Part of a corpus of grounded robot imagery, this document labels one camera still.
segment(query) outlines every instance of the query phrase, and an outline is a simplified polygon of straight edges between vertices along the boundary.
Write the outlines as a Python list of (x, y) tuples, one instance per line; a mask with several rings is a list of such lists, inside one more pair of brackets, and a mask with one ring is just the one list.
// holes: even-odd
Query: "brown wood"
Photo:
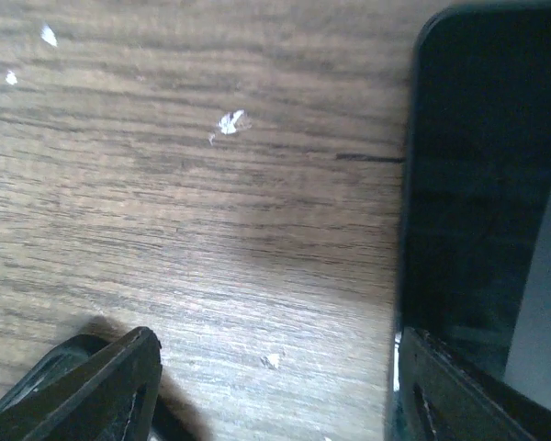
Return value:
[(444, 5), (0, 1), (0, 396), (147, 325), (202, 439), (381, 439), (410, 57)]

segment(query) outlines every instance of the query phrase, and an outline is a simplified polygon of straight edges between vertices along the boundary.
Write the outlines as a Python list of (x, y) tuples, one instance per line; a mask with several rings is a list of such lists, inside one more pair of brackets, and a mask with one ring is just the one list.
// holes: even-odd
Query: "white paint chip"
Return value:
[(16, 83), (18, 83), (17, 76), (15, 75), (14, 72), (8, 71), (6, 73), (6, 82), (9, 83), (10, 85), (15, 85)]
[(245, 116), (245, 111), (235, 110), (234, 112), (227, 113), (217, 123), (217, 127), (220, 129), (220, 133), (223, 135), (232, 135), (237, 131), (249, 129), (251, 124), (243, 122), (242, 117)]
[(57, 39), (55, 38), (55, 33), (49, 27), (49, 25), (43, 26), (43, 29), (40, 32), (40, 37), (54, 48), (57, 47)]
[(279, 369), (279, 354), (270, 354), (269, 356), (263, 356), (261, 362), (266, 368)]

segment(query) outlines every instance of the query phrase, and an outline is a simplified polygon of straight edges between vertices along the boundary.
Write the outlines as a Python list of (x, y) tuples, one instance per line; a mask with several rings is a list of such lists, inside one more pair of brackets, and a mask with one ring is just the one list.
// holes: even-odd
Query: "wood grain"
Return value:
[(444, 5), (0, 1), (0, 396), (147, 325), (207, 438), (381, 439), (410, 57)]

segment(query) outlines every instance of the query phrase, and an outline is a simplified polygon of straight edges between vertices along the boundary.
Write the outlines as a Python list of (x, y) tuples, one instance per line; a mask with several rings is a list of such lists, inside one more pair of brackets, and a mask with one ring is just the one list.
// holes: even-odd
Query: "smartphone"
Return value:
[[(551, 346), (549, 218), (551, 3), (451, 7), (415, 47), (398, 335), (422, 328), (515, 387), (509, 358), (537, 354), (515, 350), (529, 347), (527, 330), (531, 347)], [(550, 292), (538, 292), (543, 280)], [(515, 371), (532, 384), (517, 389), (551, 409), (551, 387), (536, 391), (551, 383), (549, 349)]]

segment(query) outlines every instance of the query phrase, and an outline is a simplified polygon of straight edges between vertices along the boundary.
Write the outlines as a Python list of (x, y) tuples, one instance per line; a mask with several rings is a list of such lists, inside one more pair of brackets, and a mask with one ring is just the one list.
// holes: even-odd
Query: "dark glossy screen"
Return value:
[(551, 8), (443, 18), (414, 74), (402, 324), (501, 378), (551, 189)]

